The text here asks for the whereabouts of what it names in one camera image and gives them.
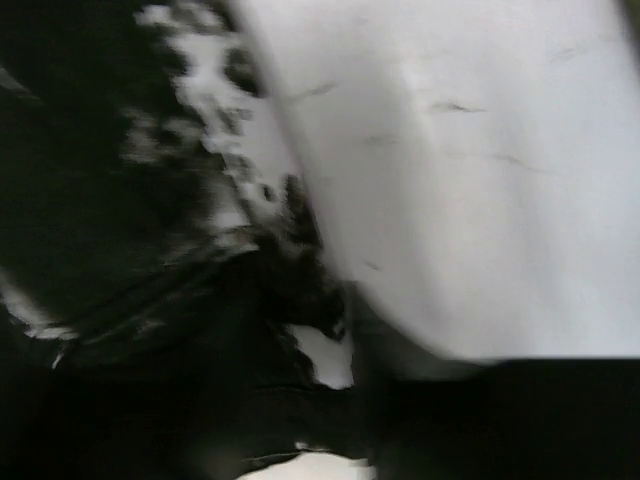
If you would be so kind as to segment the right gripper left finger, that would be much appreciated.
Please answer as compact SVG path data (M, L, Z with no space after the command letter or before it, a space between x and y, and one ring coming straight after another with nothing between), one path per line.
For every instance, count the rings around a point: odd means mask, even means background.
M4 479L234 479L242 406L288 371L215 361L54 372L1 362Z

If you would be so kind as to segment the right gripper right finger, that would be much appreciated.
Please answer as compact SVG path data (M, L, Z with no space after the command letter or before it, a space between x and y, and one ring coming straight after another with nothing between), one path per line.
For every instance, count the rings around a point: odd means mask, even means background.
M639 365L511 361L461 380L354 362L361 438L380 479L635 479Z

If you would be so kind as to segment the black white tie-dye trousers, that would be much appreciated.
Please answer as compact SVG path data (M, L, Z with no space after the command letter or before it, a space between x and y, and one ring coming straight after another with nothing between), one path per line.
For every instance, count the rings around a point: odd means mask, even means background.
M244 402L241 475L366 457L345 301L227 1L1 5L1 362L288 371Z

